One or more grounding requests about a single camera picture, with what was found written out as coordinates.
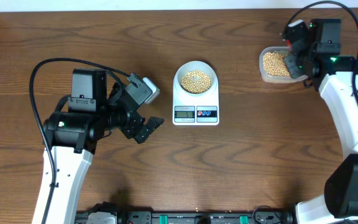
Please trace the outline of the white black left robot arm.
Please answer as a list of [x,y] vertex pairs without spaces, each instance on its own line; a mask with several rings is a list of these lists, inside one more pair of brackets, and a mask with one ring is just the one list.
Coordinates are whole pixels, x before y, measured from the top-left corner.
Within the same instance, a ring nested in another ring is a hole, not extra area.
[[108,93],[108,76],[113,72],[75,69],[71,94],[62,97],[45,120],[44,173],[33,223],[74,223],[97,142],[113,129],[142,144],[163,124],[162,118],[145,119],[137,111],[160,93],[148,78],[132,73],[128,84],[117,78]]

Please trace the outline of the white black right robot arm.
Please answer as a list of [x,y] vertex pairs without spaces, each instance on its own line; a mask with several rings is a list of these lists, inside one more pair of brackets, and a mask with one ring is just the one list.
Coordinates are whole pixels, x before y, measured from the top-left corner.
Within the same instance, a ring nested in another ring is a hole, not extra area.
[[295,205],[295,223],[358,221],[358,64],[341,55],[340,33],[340,19],[313,19],[310,25],[298,20],[283,31],[291,77],[311,80],[330,110],[343,154],[323,194]]

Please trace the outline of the red measuring scoop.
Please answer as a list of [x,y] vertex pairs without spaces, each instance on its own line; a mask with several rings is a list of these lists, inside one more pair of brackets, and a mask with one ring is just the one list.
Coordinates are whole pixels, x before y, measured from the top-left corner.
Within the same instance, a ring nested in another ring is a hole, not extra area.
[[288,45],[289,49],[292,51],[292,45],[291,42],[289,40],[286,40],[286,44]]

